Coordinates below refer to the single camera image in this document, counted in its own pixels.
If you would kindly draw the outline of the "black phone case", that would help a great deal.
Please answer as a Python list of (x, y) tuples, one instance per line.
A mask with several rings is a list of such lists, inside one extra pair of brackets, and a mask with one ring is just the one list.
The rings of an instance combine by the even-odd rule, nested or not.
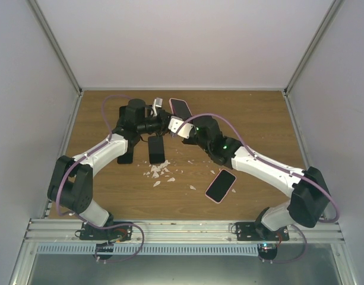
[(121, 121), (126, 120), (126, 109), (127, 109), (127, 106), (121, 106), (119, 108), (119, 120), (121, 120)]

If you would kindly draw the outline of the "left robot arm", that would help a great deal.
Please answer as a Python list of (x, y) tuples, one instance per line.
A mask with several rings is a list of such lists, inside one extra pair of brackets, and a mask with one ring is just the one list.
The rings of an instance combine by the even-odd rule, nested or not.
[(162, 102), (161, 98), (151, 105), (141, 99), (129, 100), (120, 107), (117, 124), (103, 141), (74, 157), (57, 159), (47, 196), (60, 216), (64, 207), (67, 214), (90, 223), (99, 239), (112, 237), (110, 214), (93, 199), (93, 178), (114, 159), (120, 164), (132, 163), (134, 148), (143, 134), (159, 138), (168, 133), (171, 114), (162, 108)]

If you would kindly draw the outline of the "black phone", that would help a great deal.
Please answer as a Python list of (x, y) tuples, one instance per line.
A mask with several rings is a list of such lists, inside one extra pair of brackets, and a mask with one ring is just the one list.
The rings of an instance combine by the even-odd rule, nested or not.
[(134, 152), (132, 150), (129, 150), (125, 154), (117, 158), (117, 164), (132, 164), (133, 159), (134, 159)]

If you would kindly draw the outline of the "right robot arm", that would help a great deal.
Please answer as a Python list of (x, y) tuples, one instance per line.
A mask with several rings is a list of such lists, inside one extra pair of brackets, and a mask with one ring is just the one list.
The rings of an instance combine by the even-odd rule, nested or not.
[(255, 235), (269, 240), (282, 227), (299, 224), (313, 228), (328, 204), (334, 205), (322, 173), (309, 167), (291, 167), (249, 147), (241, 137), (223, 135), (212, 113), (195, 115), (174, 131), (202, 148), (216, 164), (252, 175), (282, 192), (288, 201), (261, 211), (254, 222)]

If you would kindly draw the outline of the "pink case phone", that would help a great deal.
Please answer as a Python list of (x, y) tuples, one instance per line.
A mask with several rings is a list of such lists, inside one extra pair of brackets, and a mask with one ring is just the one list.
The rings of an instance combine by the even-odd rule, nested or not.
[(236, 182), (236, 176), (227, 170), (221, 170), (205, 191), (205, 196), (215, 202), (221, 203)]
[(186, 101), (181, 99), (169, 99), (169, 105), (172, 111), (172, 114), (183, 121), (189, 119), (192, 116), (192, 113), (188, 107)]

